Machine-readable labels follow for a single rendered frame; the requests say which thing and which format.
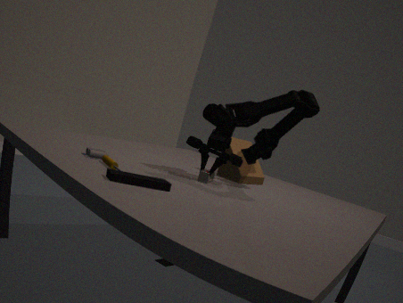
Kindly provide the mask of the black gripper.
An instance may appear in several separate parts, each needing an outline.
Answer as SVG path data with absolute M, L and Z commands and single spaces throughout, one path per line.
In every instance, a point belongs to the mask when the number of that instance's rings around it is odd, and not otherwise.
M 223 133 L 227 134 L 227 137 L 232 137 L 232 135 L 230 133 L 228 133 L 227 131 L 220 129 L 220 128 L 216 128 L 215 130 L 217 130 L 217 134 L 219 135 L 223 135 Z M 230 160 L 232 162 L 233 165 L 236 165 L 238 168 L 242 165 L 243 160 L 241 157 L 239 157 L 236 154 L 227 154 L 225 153 L 226 149 L 222 149 L 222 151 L 218 151 L 217 149 L 214 148 L 209 148 L 207 147 L 207 144 L 202 143 L 201 139 L 198 139 L 194 136 L 189 136 L 186 143 L 190 146 L 192 146 L 193 148 L 196 149 L 200 149 L 199 152 L 201 153 L 201 170 L 205 169 L 205 166 L 207 164 L 208 158 L 209 158 L 209 152 L 216 154 L 219 156 L 219 158 L 217 157 L 212 168 L 210 169 L 210 176 L 213 174 L 213 172 L 219 168 L 222 164 L 226 164 L 226 162 L 228 160 Z M 213 150 L 214 149 L 214 150 Z

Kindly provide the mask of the yellow-handled screwdriver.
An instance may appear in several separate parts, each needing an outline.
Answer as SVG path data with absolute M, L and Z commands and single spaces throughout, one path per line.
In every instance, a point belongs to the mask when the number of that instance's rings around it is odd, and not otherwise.
M 118 164 L 117 162 L 115 162 L 113 159 L 109 158 L 108 156 L 106 156 L 106 155 L 103 156 L 103 157 L 102 157 L 102 161 L 103 161 L 108 167 L 110 167 L 110 169 L 121 171 L 121 170 L 119 169 L 119 164 Z

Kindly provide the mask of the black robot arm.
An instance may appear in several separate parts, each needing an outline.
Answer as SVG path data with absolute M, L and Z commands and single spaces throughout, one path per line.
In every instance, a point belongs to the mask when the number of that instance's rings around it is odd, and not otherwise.
M 226 108 L 215 103 L 209 104 L 203 111 L 203 117 L 216 128 L 223 129 L 233 135 L 235 127 L 251 127 L 261 118 L 279 111 L 295 107 L 285 118 L 282 118 L 276 126 L 263 128 L 254 136 L 255 144 L 248 149 L 241 149 L 243 157 L 248 165 L 255 164 L 257 159 L 268 160 L 279 143 L 279 139 L 289 132 L 302 119 L 316 116 L 320 110 L 315 96 L 305 90 L 292 90 L 262 102 L 241 102 L 225 104 Z M 234 112 L 233 112 L 234 110 Z M 235 113 L 235 116 L 234 116 Z M 207 147 L 222 151 L 229 149 L 232 142 L 231 137 L 217 134 L 213 129 L 207 142 Z

